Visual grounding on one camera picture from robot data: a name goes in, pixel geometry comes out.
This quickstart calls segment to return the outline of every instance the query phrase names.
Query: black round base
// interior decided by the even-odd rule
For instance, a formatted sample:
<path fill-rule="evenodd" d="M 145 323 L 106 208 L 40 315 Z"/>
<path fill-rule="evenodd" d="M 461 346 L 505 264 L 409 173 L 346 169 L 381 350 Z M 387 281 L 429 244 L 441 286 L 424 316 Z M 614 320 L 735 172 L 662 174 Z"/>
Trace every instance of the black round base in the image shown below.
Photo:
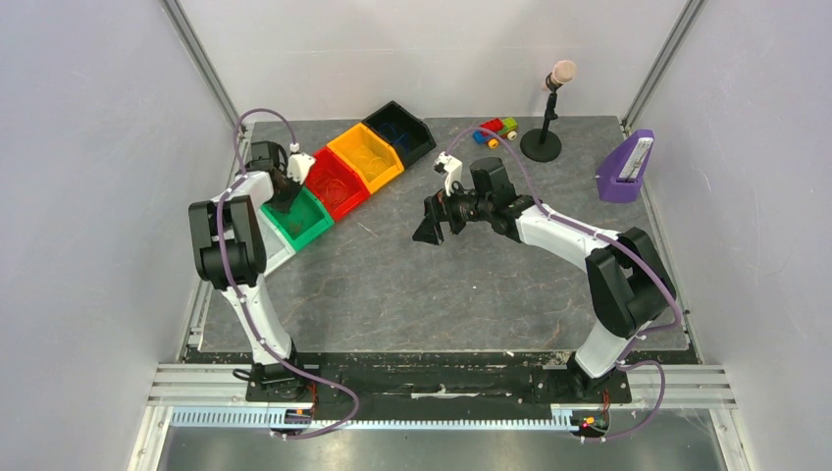
<path fill-rule="evenodd" d="M 528 130 L 520 139 L 520 150 L 523 155 L 535 162 L 551 162 L 560 155 L 562 144 L 560 137 L 552 131 L 546 131 L 546 141 L 541 144 L 543 130 Z"/>

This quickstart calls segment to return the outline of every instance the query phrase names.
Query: red bin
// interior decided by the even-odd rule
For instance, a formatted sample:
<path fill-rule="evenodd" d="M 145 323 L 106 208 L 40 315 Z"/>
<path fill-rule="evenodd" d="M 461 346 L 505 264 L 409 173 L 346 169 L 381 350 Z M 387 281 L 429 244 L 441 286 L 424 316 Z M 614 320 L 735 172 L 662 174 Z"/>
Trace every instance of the red bin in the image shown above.
<path fill-rule="evenodd" d="M 324 204 L 333 220 L 340 221 L 369 198 L 370 191 L 329 147 L 315 152 L 315 159 L 304 184 Z"/>

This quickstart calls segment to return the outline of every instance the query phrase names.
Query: storage bin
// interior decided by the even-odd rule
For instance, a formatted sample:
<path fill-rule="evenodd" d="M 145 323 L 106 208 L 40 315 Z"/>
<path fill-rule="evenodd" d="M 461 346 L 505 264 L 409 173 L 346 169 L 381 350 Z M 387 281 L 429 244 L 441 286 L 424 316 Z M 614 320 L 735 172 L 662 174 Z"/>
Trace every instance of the storage bin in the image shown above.
<path fill-rule="evenodd" d="M 300 191 L 288 213 L 281 213 L 269 204 L 264 204 L 262 209 L 296 252 L 335 223 L 324 205 L 307 188 Z"/>
<path fill-rule="evenodd" d="M 257 211 L 257 225 L 260 227 L 260 236 L 263 237 L 263 244 L 266 246 L 265 275 L 268 276 L 296 252 L 263 211 Z"/>
<path fill-rule="evenodd" d="M 355 170 L 371 194 L 404 172 L 395 150 L 361 123 L 333 139 L 327 147 Z"/>
<path fill-rule="evenodd" d="M 425 123 L 394 101 L 368 116 L 363 123 L 392 146 L 405 169 L 437 146 Z"/>
<path fill-rule="evenodd" d="M 315 165 L 306 178 L 306 187 L 338 222 L 370 197 L 358 173 L 345 164 L 329 147 L 315 152 Z"/>

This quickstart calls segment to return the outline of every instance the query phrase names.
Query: microphone stand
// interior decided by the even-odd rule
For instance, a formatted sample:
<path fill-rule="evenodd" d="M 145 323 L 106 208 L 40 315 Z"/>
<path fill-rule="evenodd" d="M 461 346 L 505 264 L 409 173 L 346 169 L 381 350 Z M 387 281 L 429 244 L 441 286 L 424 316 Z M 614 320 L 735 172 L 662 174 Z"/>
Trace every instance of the microphone stand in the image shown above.
<path fill-rule="evenodd" d="M 520 139 L 520 150 L 523 155 L 535 162 L 551 162 L 560 155 L 560 149 L 563 146 L 560 137 L 548 130 L 549 123 L 557 119 L 554 107 L 557 105 L 557 89 L 560 86 L 561 83 L 551 81 L 551 74 L 546 76 L 549 95 L 544 111 L 544 125 L 540 129 L 526 131 Z"/>

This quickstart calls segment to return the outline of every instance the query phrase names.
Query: green bin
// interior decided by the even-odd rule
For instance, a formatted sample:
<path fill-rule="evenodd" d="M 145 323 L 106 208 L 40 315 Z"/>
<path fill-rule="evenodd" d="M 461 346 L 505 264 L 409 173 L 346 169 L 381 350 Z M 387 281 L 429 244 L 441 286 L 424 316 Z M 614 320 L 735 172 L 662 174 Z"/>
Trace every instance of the green bin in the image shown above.
<path fill-rule="evenodd" d="M 268 203 L 262 209 L 298 252 L 335 224 L 324 205 L 306 188 L 297 195 L 288 213 L 281 213 Z"/>

